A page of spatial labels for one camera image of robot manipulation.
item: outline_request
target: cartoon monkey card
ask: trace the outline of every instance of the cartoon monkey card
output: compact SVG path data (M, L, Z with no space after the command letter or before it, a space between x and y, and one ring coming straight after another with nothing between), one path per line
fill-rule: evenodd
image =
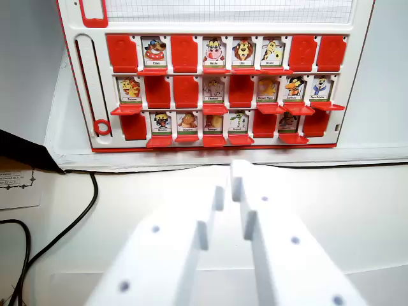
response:
M226 45L221 37L203 38L204 68L225 68Z
M296 133L298 131L299 116L286 112L279 119L279 133Z
M221 77L203 77L203 103L224 103L224 83Z
M246 134L249 116L243 110L235 110L229 114L228 134Z
M214 135L214 134L222 134L222 122L224 117L222 115L204 115L203 122L203 134L207 135Z
M258 103L273 103L276 102L278 96L279 82L273 77L262 77L258 81L258 91L256 94L256 102Z
M197 135L197 123L197 116L195 116L192 112L177 112L177 133L179 135Z
M263 38L261 67L282 66L285 44L279 38Z
M332 93L333 81L330 76L316 75L313 79L311 101L329 101Z
M171 117L165 112L150 113L152 135L171 135Z
M288 76L285 84L283 101L303 101L306 81L302 76Z
M160 37L142 37L143 60L146 67L166 68L166 44Z
M121 103L142 103L142 97L140 96L140 82L136 81L135 76L118 76L116 82Z
M251 41L251 38L234 37L232 45L232 66L234 68L253 67L255 44Z

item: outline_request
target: paper card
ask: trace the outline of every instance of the paper card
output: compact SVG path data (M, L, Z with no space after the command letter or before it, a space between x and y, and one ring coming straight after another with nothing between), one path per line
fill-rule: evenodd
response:
M273 77L260 78L256 101L258 103L276 102L278 96L279 82Z
M243 110L236 110L229 114L228 134L246 134L248 132L249 116Z
M328 101L332 88L333 81L330 76L316 75L313 79L312 92L309 98L311 101Z
M192 112L177 112L177 133L178 135L197 135L198 119Z
M166 44L160 37L142 37L142 47L146 67L167 68Z
M285 44L280 38L263 38L261 67L282 66Z
M303 101L306 81L302 76L288 76L286 78L283 101Z
M171 135L171 117L164 112L150 113L152 135Z
M141 104L140 82L136 76L117 76L117 88L121 103Z
M203 78L203 103L224 103L224 83L221 77Z
M222 134L222 115L204 115L203 134Z
M203 38L204 68L225 68L226 45L221 37Z
M250 38L233 39L232 66L245 68L254 66L255 44Z
M282 115L279 120L278 132L296 133L298 131L299 116L294 116L289 112Z

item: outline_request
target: red stand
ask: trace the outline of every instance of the red stand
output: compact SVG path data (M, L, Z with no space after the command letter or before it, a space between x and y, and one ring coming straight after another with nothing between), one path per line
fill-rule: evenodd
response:
M254 125L252 127L254 138L273 138L276 120L276 115L265 115L259 110L255 110Z
M323 36L317 56L317 70L321 72L340 71L347 43L342 35Z
M197 73L198 44L192 36L171 37L171 60L175 73Z
M313 35L295 35L292 37L289 67L293 71L312 71L317 42Z
M192 75L173 76L176 108L197 108L198 82Z
M254 95L254 82L251 80L250 75L231 75L229 91L230 107L251 107Z
M164 76L146 76L145 91L149 108L170 108L170 83Z
M169 147L173 143L173 137L169 136L152 136L152 138L147 142L146 147L148 148L163 148Z
M110 64L114 73L137 73L138 55L136 43L129 35L107 34Z

